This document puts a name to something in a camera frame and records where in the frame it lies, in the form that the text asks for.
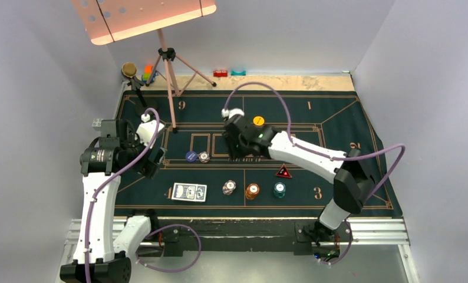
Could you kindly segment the yellow round button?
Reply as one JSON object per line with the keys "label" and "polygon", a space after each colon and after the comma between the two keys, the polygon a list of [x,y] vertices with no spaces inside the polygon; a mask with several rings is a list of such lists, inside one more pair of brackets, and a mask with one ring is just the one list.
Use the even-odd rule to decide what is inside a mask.
{"label": "yellow round button", "polygon": [[265,124],[265,119],[262,116],[255,116],[253,118],[253,124],[256,126],[263,126]]}

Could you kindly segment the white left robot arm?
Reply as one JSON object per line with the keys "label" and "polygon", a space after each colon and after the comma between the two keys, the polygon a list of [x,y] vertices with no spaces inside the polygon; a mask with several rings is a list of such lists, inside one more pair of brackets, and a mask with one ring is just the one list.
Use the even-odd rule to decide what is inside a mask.
{"label": "white left robot arm", "polygon": [[84,204],[73,259],[61,266],[63,282],[129,282],[142,242],[155,240],[160,225],[151,212],[134,212],[117,237],[113,220],[121,175],[155,175],[166,150],[155,146],[164,124],[149,117],[134,128],[127,120],[99,120],[100,132],[80,156]]}

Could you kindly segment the black red all-in triangle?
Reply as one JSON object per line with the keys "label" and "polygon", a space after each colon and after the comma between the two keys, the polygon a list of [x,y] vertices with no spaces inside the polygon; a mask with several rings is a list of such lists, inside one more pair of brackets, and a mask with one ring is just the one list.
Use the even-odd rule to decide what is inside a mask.
{"label": "black red all-in triangle", "polygon": [[286,164],[282,164],[278,171],[275,174],[276,177],[292,179],[292,175],[290,174]]}

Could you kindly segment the orange chip stack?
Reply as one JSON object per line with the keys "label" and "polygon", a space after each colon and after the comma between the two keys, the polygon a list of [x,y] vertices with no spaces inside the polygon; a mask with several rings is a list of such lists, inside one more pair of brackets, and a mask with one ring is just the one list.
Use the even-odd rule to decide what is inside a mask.
{"label": "orange chip stack", "polygon": [[251,183],[246,187],[245,198],[248,200],[254,200],[260,192],[260,187],[256,183]]}

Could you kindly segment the teal chip stack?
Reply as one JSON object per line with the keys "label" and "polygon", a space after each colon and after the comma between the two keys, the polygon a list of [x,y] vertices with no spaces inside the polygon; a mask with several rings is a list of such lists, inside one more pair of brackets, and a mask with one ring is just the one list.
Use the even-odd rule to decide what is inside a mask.
{"label": "teal chip stack", "polygon": [[273,187],[273,194],[276,198],[283,198],[285,196],[286,186],[282,182],[275,183]]}

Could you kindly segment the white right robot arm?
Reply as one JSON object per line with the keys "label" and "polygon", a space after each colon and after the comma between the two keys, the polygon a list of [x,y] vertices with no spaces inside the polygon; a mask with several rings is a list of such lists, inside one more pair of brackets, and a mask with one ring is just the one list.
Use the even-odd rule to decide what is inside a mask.
{"label": "white right robot arm", "polygon": [[330,150],[292,137],[272,126],[255,127],[242,113],[225,114],[223,138],[233,159],[263,156],[297,165],[333,186],[333,197],[315,224],[316,235],[329,240],[350,215],[360,213],[376,186],[360,151]]}

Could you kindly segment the white purple poker chip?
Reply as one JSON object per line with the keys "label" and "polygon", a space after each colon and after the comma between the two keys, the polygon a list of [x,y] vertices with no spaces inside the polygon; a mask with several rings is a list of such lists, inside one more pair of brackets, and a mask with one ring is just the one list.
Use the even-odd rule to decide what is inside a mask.
{"label": "white purple poker chip", "polygon": [[210,156],[208,152],[201,152],[197,156],[201,163],[208,163],[210,161]]}

